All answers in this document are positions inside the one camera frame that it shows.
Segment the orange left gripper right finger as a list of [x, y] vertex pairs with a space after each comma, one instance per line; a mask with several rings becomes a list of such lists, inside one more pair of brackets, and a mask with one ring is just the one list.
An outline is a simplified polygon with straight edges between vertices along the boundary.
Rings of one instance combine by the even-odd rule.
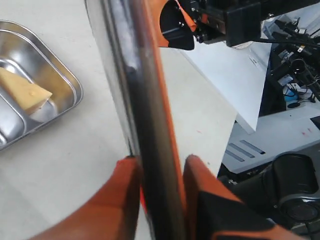
[[188, 27], [190, 28], [191, 31], [195, 31], [197, 29], [197, 25], [194, 22], [194, 20], [189, 16], [189, 14], [184, 10], [184, 8], [181, 6], [180, 2], [178, 0], [175, 0], [178, 9], [181, 11], [183, 18], [186, 22], [186, 24], [188, 25]]

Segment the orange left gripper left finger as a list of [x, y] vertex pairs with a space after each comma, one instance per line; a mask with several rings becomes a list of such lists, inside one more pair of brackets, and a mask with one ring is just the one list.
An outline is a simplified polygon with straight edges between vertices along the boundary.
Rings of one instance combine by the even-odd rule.
[[140, 208], [141, 172], [134, 157], [116, 163], [108, 181], [83, 206], [34, 240], [133, 240]]

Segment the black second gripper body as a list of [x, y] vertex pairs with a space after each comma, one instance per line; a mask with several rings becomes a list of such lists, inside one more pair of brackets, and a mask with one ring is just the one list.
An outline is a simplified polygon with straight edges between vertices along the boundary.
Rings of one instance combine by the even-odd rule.
[[234, 47], [257, 42], [263, 21], [318, 3], [316, 0], [179, 0], [196, 23], [191, 31], [175, 0], [168, 0], [159, 15], [160, 33], [168, 47], [193, 50], [195, 42], [224, 41]]

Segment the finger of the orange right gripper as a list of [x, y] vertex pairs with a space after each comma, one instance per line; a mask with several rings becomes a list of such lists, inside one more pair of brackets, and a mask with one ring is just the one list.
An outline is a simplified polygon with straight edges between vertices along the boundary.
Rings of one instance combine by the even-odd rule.
[[196, 155], [184, 165], [190, 233], [194, 240], [297, 240], [295, 223], [310, 222], [310, 158], [278, 156], [262, 173], [221, 182]]

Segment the black second robot arm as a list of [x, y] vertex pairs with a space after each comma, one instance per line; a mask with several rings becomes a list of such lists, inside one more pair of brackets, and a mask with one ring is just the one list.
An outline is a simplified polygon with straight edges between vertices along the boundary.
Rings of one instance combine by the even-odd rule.
[[312, 159], [284, 153], [266, 171], [222, 183], [196, 155], [180, 166], [161, 47], [228, 47], [261, 37], [263, 21], [313, 0], [87, 0], [85, 9], [130, 155], [82, 207], [37, 240], [132, 240], [140, 201], [157, 240], [300, 240], [284, 221], [320, 217]]

